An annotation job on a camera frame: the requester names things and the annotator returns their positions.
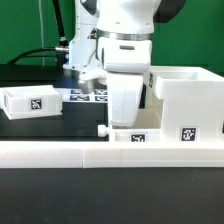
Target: white robotic arm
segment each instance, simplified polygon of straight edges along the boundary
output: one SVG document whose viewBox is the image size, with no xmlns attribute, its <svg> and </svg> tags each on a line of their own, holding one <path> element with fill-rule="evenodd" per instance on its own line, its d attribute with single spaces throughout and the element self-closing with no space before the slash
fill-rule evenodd
<svg viewBox="0 0 224 224">
<path fill-rule="evenodd" d="M 161 0 L 76 0 L 76 36 L 67 66 L 80 72 L 80 83 L 99 79 L 107 84 L 111 125 L 135 122 L 143 76 L 151 64 L 153 17 L 160 4 Z M 94 30 L 97 36 L 92 38 Z"/>
</svg>

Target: small white box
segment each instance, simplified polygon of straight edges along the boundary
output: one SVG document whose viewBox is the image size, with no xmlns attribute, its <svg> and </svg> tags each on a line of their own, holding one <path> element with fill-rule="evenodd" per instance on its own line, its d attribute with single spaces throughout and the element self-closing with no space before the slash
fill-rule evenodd
<svg viewBox="0 0 224 224">
<path fill-rule="evenodd" d="M 51 85 L 4 88 L 2 107 L 10 120 L 61 115 L 62 96 Z"/>
</svg>

